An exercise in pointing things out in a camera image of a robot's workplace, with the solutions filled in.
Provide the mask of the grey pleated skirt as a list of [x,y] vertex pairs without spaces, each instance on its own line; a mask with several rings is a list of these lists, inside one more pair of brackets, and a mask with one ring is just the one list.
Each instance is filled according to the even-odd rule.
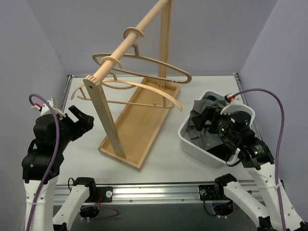
[[[226,106],[226,103],[223,100],[219,100],[218,98],[216,101],[211,101],[207,98],[195,100],[192,110],[195,110],[196,112],[200,113],[207,106],[223,109]],[[208,133],[206,128],[203,128],[202,130],[196,130],[191,121],[191,111],[187,123],[187,132],[191,142],[206,151],[216,146],[222,145],[222,141],[218,138],[217,134]]]

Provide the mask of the beige plastic hanger front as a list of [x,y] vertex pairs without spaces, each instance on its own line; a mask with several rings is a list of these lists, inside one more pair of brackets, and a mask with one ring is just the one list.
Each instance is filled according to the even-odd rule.
[[177,81],[175,79],[168,79],[166,77],[161,77],[161,76],[156,77],[146,74],[140,74],[137,72],[131,72],[123,69],[120,61],[116,60],[116,63],[119,65],[119,68],[114,67],[112,70],[129,74],[134,77],[143,77],[143,80],[140,83],[127,80],[120,80],[117,78],[117,75],[114,72],[110,72],[109,74],[111,74],[113,78],[112,79],[105,78],[101,82],[102,86],[112,88],[115,90],[129,90],[132,88],[136,88],[136,90],[128,102],[108,100],[107,101],[108,103],[136,105],[144,107],[156,107],[163,109],[177,107],[180,111],[182,111],[182,105],[180,102],[176,100],[176,96],[180,89],[180,84],[187,84],[191,82],[192,76],[189,73],[175,66],[172,66],[170,64],[167,64],[165,62],[153,58],[137,56],[133,54],[125,54],[125,57],[145,60],[158,64],[160,65],[159,68],[160,74],[165,74],[166,69],[168,68],[173,69],[185,75],[187,79],[185,81]]

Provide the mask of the beige plastic hanger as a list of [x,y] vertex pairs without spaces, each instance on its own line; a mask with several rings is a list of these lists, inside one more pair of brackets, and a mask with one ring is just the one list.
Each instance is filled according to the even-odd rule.
[[108,103],[136,105],[144,107],[156,107],[163,109],[177,107],[180,111],[182,111],[182,105],[180,102],[176,100],[176,96],[180,89],[180,84],[187,84],[191,82],[192,76],[189,73],[175,66],[172,66],[170,64],[167,64],[165,62],[153,58],[137,56],[133,54],[125,54],[125,57],[145,60],[158,64],[160,65],[159,68],[160,74],[165,74],[166,69],[168,68],[173,69],[185,75],[187,79],[185,81],[177,81],[175,79],[168,79],[166,77],[161,77],[161,76],[156,77],[146,74],[140,74],[137,72],[131,72],[123,69],[120,61],[116,60],[116,63],[119,65],[119,68],[114,67],[112,70],[129,74],[134,77],[143,77],[143,80],[140,83],[127,80],[120,80],[117,78],[117,75],[114,72],[110,72],[109,74],[111,74],[113,78],[112,79],[105,78],[101,82],[102,86],[112,88],[115,90],[129,90],[132,88],[136,88],[136,90],[128,102],[108,100],[107,101]]
[[159,49],[158,59],[146,57],[140,54],[137,45],[138,39],[144,37],[144,30],[139,27],[129,27],[124,31],[123,39],[115,39],[108,33],[95,32],[94,38],[87,44],[89,49],[88,55],[92,55],[93,60],[99,65],[102,64],[101,59],[106,56],[112,56],[107,59],[107,63],[111,64],[111,71],[133,75],[138,77],[154,78],[157,81],[174,81],[167,77],[167,74],[175,74],[177,76],[185,76],[177,82],[180,84],[188,84],[192,80],[192,76],[173,65],[167,63],[169,49],[169,29],[164,28],[160,32],[160,41],[155,42],[150,39],[149,43],[141,43],[147,53],[155,48]]

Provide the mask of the dark blue denim skirt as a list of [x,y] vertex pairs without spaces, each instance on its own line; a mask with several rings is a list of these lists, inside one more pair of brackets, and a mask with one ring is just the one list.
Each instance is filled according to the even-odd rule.
[[217,98],[214,97],[214,96],[208,96],[207,99],[209,99],[209,100],[211,100],[211,101],[216,101],[216,100],[217,100]]

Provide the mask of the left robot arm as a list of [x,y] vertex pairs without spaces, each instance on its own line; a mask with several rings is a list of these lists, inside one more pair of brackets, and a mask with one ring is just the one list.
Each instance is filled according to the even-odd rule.
[[37,118],[33,127],[35,139],[22,160],[27,231],[69,231],[82,205],[97,196],[94,178],[78,177],[60,210],[53,214],[64,150],[69,142],[79,139],[94,126],[94,117],[75,106],[70,106],[69,111],[77,121],[68,114],[46,114]]

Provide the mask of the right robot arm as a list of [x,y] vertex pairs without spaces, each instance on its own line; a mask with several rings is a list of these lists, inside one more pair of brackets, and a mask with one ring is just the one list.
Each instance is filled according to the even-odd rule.
[[191,118],[197,130],[217,135],[239,159],[263,198],[260,203],[230,173],[215,179],[214,194],[228,198],[248,215],[259,231],[306,231],[308,224],[295,211],[276,171],[277,158],[251,129],[255,112],[248,106],[207,106]]

